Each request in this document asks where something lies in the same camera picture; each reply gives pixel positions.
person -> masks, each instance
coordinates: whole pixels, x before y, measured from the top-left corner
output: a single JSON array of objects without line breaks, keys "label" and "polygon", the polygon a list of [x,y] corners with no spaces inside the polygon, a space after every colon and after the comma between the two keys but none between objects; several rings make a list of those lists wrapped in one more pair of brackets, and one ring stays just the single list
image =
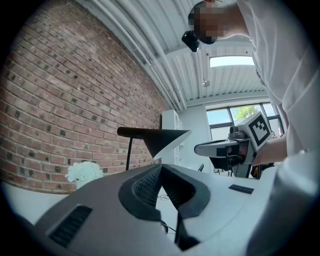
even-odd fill
[{"label": "person", "polygon": [[202,1],[188,21],[203,43],[235,35],[252,42],[257,75],[287,126],[282,137],[263,145],[253,166],[319,148],[320,62],[302,24],[286,5],[277,0],[237,0],[225,6]]}]

white shirt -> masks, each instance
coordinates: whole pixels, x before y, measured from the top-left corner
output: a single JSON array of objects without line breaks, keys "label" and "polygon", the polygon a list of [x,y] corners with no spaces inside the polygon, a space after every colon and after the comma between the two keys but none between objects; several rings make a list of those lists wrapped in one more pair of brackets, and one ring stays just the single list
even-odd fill
[{"label": "white shirt", "polygon": [[278,0],[237,0],[271,104],[286,112],[287,153],[320,147],[320,62],[304,27]]}]

